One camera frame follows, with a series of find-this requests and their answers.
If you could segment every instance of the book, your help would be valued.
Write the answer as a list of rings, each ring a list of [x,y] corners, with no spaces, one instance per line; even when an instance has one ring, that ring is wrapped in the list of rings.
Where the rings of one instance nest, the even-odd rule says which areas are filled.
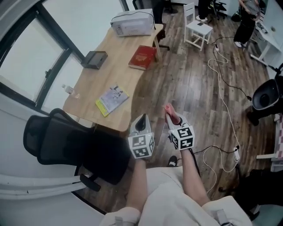
[[[129,95],[122,88],[115,85],[110,87],[109,90],[96,100],[96,106],[103,116],[106,117],[128,98]]]
[[[156,54],[156,48],[140,45],[129,62],[130,68],[146,70]]]

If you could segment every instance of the shoe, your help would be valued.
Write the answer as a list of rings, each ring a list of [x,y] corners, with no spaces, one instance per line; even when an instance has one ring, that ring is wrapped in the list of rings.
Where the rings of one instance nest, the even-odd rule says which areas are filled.
[[[199,21],[201,21],[201,22],[204,22],[204,23],[207,21],[207,18],[200,19],[200,17],[199,17],[199,16],[197,16],[197,17],[196,17],[196,19],[197,19],[197,20],[199,20]]]
[[[234,41],[235,45],[239,48],[242,48],[242,44],[239,41]]]
[[[175,155],[173,155],[170,157],[167,167],[177,167],[177,163],[178,163],[178,159]]]

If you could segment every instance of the wooden desk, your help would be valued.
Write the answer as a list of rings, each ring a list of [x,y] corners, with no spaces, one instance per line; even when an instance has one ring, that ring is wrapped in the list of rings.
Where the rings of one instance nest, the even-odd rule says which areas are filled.
[[[263,61],[265,55],[267,54],[267,52],[269,51],[271,46],[274,46],[278,51],[281,52],[281,48],[280,46],[277,44],[276,40],[273,38],[272,33],[270,30],[268,30],[264,24],[261,24],[264,29],[268,32],[263,33],[262,30],[256,25],[256,29],[259,31],[259,34],[261,34],[261,37],[267,42],[264,50],[262,51],[261,55],[259,57],[256,57],[254,55],[251,54],[251,57],[254,58],[255,60],[261,62],[262,64],[268,66],[268,64],[266,62]]]
[[[106,51],[108,58],[99,70],[84,68],[74,89],[80,94],[78,99],[67,98],[63,110],[97,123],[108,128],[124,132],[128,129],[131,120],[132,100],[135,88],[142,70],[133,69],[128,63],[139,45],[157,48],[157,58],[161,60],[161,53],[156,35],[162,30],[162,24],[155,24],[156,30],[150,36],[116,37],[112,28],[109,28],[104,40],[96,51]],[[111,86],[118,84],[130,96],[117,109],[104,117],[97,108],[95,101]]]

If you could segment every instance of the wrist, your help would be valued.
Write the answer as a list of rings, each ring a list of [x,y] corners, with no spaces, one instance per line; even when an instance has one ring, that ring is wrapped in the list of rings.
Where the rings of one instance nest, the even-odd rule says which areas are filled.
[[[146,158],[138,158],[138,159],[136,159],[136,165],[146,165],[147,161],[148,161],[148,159],[146,159]]]
[[[184,150],[181,150],[180,152],[181,152],[182,158],[186,156],[191,156],[191,152],[189,149],[184,149]]]

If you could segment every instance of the wooden floor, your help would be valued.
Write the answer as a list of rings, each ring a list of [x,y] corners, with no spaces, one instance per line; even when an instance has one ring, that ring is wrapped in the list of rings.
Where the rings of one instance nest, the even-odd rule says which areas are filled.
[[[176,111],[187,117],[195,131],[194,152],[200,151],[209,145],[217,145],[226,151],[232,151],[237,145],[233,135],[229,116],[223,105],[218,91],[217,74],[210,70],[207,62],[213,58],[213,46],[204,45],[200,50],[188,43],[184,43],[184,14],[182,6],[175,6],[179,13],[175,15],[163,14],[163,22],[167,23],[166,38],[160,44],[169,45],[170,51],[162,49],[163,62],[155,63],[153,68],[144,73],[134,95],[132,109],[134,120],[142,113],[147,113],[152,130],[155,133],[155,150],[151,162],[147,167],[164,167],[170,156],[180,155],[169,142],[168,127],[164,123],[162,106],[172,103]],[[213,27],[211,41],[220,35],[234,36],[239,23],[230,18],[217,20],[211,17],[209,24]],[[249,53],[255,53],[253,44],[248,50],[237,48],[232,38],[220,39],[217,42],[220,53],[228,60],[228,64],[221,64],[223,77],[230,84],[241,87],[247,95],[252,96],[256,88],[268,79],[266,68],[258,61],[251,60]],[[274,148],[275,126],[272,117],[260,120],[257,127],[251,125],[246,117],[250,108],[245,96],[236,89],[229,88],[221,80],[221,94],[228,105],[237,137],[241,145],[241,170],[248,173],[251,169],[270,167],[269,161],[256,160],[257,154],[272,153]],[[213,172],[204,165],[203,154],[197,154],[197,162],[201,178],[208,190],[214,183]],[[223,154],[223,165],[226,170],[231,169],[235,162],[233,154]],[[212,200],[223,197],[218,192],[219,187],[233,187],[238,180],[233,170],[225,173],[220,167],[220,153],[218,149],[211,148],[205,156],[206,162],[213,167],[217,174],[217,184],[209,192]],[[78,193],[89,202],[106,212],[116,211],[126,204],[126,195],[131,180],[130,162],[129,169],[123,179],[116,186],[98,179],[101,185],[99,192],[88,188]]]

